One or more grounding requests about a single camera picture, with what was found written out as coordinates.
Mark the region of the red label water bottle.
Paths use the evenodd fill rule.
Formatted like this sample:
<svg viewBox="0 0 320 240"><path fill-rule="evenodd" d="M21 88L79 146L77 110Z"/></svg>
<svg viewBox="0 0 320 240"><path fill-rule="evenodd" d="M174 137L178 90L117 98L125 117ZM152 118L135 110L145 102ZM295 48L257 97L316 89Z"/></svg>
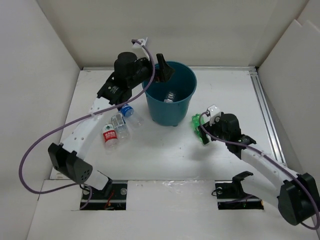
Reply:
<svg viewBox="0 0 320 240"><path fill-rule="evenodd" d="M114 152L118 145L119 140L113 124L107 123L102 128L102 137L104 140L104 147L108 153Z"/></svg>

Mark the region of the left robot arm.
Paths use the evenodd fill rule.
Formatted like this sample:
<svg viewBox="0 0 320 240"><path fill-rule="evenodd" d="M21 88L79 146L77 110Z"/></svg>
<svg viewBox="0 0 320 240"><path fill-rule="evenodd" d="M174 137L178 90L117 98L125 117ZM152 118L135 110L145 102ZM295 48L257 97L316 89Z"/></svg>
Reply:
<svg viewBox="0 0 320 240"><path fill-rule="evenodd" d="M81 120L73 132L60 144L52 143L48 154L53 168L78 185L86 184L100 198L107 198L112 191L112 180L85 161L91 144L107 123L103 109L120 108L132 97L132 90L144 81L168 82L175 70L170 67L163 54L156 54L155 65L150 58L122 52L114 62L114 71L97 92L88 118Z"/></svg>

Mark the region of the clear water bottle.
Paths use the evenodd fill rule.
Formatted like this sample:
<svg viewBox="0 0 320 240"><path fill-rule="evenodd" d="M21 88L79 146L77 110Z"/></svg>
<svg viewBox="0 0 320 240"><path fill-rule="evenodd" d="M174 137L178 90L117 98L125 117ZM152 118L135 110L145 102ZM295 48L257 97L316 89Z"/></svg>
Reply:
<svg viewBox="0 0 320 240"><path fill-rule="evenodd" d="M179 96L176 91L169 91L163 100L164 103L174 103L179 100Z"/></svg>

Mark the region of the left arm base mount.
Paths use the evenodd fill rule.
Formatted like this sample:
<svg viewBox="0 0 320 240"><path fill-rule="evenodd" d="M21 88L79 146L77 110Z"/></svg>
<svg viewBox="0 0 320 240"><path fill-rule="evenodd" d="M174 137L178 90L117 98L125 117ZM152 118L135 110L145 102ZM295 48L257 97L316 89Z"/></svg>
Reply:
<svg viewBox="0 0 320 240"><path fill-rule="evenodd" d="M107 196L96 189L81 185L82 190L80 200L80 210L83 211L125 211L127 207L128 182L116 180L111 185L111 190Z"/></svg>

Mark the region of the green plastic bottle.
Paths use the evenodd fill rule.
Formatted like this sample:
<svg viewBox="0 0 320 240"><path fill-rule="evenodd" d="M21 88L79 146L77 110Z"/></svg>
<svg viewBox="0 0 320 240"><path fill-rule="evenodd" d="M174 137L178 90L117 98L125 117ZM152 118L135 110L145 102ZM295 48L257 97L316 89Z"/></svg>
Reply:
<svg viewBox="0 0 320 240"><path fill-rule="evenodd" d="M200 130L199 130L199 126L200 126L199 118L200 118L200 114L199 113L193 115L191 117L191 123L192 123L192 128L194 130L194 133L197 135L197 137L200 140L200 142L204 145L204 141L201 138Z"/></svg>

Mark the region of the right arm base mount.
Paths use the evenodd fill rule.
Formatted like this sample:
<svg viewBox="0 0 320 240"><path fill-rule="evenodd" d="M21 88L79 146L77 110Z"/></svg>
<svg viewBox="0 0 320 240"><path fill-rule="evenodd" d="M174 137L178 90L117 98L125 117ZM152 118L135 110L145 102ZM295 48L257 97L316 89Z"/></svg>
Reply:
<svg viewBox="0 0 320 240"><path fill-rule="evenodd" d="M264 210L263 201L244 192L242 181L253 176L252 172L244 171L232 177L231 180L215 180L214 190L218 210Z"/></svg>

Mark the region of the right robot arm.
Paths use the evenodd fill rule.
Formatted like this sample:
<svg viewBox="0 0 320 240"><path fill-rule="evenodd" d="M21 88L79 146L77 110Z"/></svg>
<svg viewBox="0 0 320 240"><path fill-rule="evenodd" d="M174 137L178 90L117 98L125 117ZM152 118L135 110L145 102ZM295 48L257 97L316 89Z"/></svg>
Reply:
<svg viewBox="0 0 320 240"><path fill-rule="evenodd" d="M205 111L198 116L198 133L202 142L225 143L230 153L251 165L267 182L259 180L252 172L235 175L232 193L241 198L249 195L277 208L291 225L302 225L305 220L320 218L320 195L317 183L309 173L299 173L284 166L267 154L257 142L241 132L237 117L218 111L210 115Z"/></svg>

